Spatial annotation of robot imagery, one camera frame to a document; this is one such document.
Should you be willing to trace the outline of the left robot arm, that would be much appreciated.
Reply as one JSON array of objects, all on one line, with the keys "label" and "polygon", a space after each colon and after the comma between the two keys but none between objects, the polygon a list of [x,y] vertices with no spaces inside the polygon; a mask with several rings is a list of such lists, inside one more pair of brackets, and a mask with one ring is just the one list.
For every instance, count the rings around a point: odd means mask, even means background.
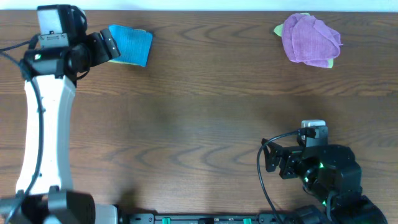
[{"label": "left robot arm", "polygon": [[27,131],[16,194],[1,200],[6,223],[119,223],[114,205],[73,188],[70,116],[76,83],[92,67],[119,56],[108,29],[86,34],[43,30],[17,62],[25,79]]}]

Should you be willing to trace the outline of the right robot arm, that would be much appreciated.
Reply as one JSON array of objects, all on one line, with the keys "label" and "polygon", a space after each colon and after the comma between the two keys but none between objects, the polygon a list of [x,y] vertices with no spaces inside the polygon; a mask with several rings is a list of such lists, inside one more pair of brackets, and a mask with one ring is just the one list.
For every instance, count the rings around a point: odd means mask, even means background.
[{"label": "right robot arm", "polygon": [[324,213],[297,215],[292,222],[386,223],[386,217],[363,195],[362,169],[347,146],[327,139],[298,138],[297,146],[283,147],[263,139],[266,171],[279,169],[282,179],[299,178],[303,189],[325,207]]}]

